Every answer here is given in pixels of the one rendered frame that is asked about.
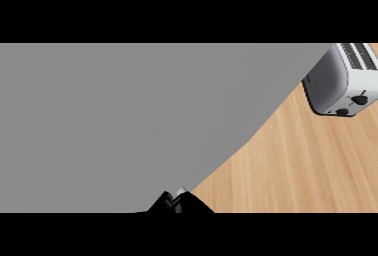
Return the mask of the silver toaster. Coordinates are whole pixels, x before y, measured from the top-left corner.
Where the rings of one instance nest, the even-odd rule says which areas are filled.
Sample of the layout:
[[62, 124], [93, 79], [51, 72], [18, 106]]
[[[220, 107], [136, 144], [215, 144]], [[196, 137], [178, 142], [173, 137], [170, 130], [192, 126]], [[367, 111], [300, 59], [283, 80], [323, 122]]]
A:
[[378, 57], [367, 43], [335, 43], [301, 80], [316, 115], [354, 117], [378, 100]]

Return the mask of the grey flat cabinet door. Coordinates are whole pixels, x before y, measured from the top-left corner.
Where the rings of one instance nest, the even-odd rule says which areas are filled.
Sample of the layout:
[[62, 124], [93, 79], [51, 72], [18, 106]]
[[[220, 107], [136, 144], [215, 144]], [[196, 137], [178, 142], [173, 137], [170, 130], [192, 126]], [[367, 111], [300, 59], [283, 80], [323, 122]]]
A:
[[1, 44], [0, 212], [137, 212], [249, 141], [325, 44]]

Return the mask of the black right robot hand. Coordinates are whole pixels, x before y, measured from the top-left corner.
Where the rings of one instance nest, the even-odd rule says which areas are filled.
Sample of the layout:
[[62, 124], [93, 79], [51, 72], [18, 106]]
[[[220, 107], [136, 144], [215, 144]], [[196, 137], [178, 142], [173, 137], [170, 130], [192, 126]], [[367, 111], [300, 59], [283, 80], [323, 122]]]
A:
[[189, 191], [183, 191], [177, 196], [173, 196], [168, 191], [164, 191], [146, 213], [211, 214], [214, 211]]

